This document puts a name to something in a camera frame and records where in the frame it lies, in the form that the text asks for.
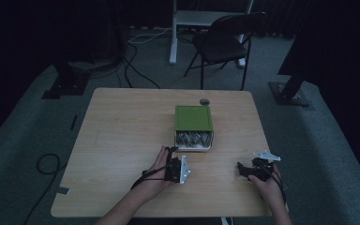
chair backrest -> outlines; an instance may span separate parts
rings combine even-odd
[[[209,32],[223,32],[237,36],[258,32],[263,28],[266,17],[265,12],[224,16],[212,23]]]

black chair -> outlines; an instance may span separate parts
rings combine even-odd
[[[244,77],[241,91],[244,90],[248,70],[251,36],[263,28],[266,18],[264,12],[254,12],[243,15],[224,16],[215,20],[205,33],[200,33],[192,38],[192,44],[197,49],[189,64],[186,77],[192,68],[201,68],[201,90],[203,90],[203,68],[205,66],[223,63],[221,68],[232,60],[245,58]],[[237,38],[244,35],[240,42]],[[201,65],[193,67],[197,56],[201,56]]]

gray carpet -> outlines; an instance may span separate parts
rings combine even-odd
[[[160,30],[129,31],[128,37]],[[190,39],[190,35],[179,34]],[[273,154],[281,156],[279,168],[290,188],[286,191],[294,224],[360,224],[360,166],[318,88],[305,82],[302,91],[312,107],[278,106],[269,82],[286,82],[278,69],[293,41],[282,37],[255,37],[247,91],[254,96],[262,126]],[[199,70],[183,77],[195,53],[192,45],[179,42],[177,64],[169,65],[170,35],[135,44],[132,65],[161,88],[199,89]],[[127,60],[135,50],[127,48]],[[75,63],[78,68],[92,65]],[[52,175],[38,172],[38,159],[55,153],[64,165],[71,154],[88,102],[98,87],[128,87],[125,67],[92,75],[83,96],[41,99],[56,78],[52,67],[40,74],[0,128],[0,224],[23,224],[35,202],[49,185]],[[134,88],[156,88],[131,68],[127,75]],[[238,90],[242,69],[230,63],[224,69],[206,70],[205,89]],[[74,116],[78,116],[71,129]],[[54,170],[55,161],[43,160],[41,167]],[[55,218],[50,214],[62,170],[27,224],[93,224],[96,218]],[[209,219],[189,224],[210,224]],[[236,225],[272,224],[270,217],[238,217]]]

person's right arm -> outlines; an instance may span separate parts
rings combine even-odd
[[[280,173],[277,165],[274,164],[273,175],[276,179],[280,179]],[[266,182],[260,180],[254,175],[248,177],[253,184],[259,189],[262,197],[267,202],[270,210],[273,214],[273,220],[276,225],[292,225],[291,218],[289,217],[288,210],[282,198],[282,192],[279,189],[278,184],[273,178],[269,178]]]

green lid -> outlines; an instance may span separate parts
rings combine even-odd
[[[176,130],[213,131],[208,106],[176,106]]]

